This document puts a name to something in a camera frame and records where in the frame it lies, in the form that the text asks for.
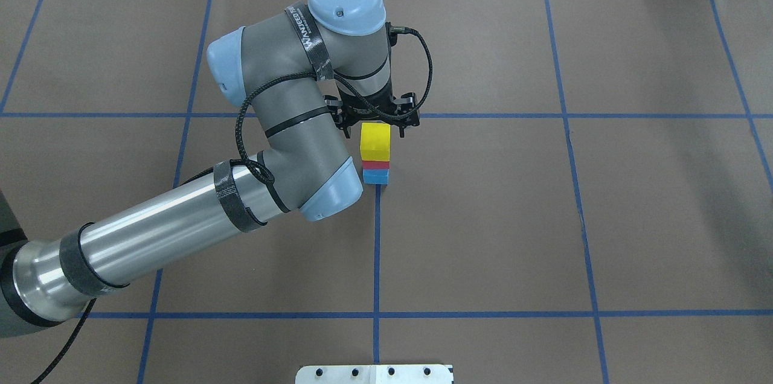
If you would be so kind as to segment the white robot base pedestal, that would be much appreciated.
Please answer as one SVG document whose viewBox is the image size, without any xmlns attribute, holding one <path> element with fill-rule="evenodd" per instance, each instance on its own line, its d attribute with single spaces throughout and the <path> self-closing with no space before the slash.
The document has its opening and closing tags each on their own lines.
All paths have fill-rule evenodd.
<svg viewBox="0 0 773 384">
<path fill-rule="evenodd" d="M 296 373 L 295 383 L 454 383 L 452 365 L 307 365 Z"/>
</svg>

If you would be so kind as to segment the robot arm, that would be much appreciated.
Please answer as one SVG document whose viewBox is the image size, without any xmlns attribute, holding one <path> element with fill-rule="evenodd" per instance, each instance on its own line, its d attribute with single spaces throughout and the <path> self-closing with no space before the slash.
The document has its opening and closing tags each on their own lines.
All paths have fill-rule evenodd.
<svg viewBox="0 0 773 384">
<path fill-rule="evenodd" d="M 207 46 L 238 108 L 235 156 L 152 199 L 58 238 L 23 235 L 2 202 L 2 337 L 85 313 L 137 279 L 284 213 L 309 221 L 353 205 L 364 187 L 341 132 L 390 114 L 383 0 L 305 0 Z"/>
</svg>

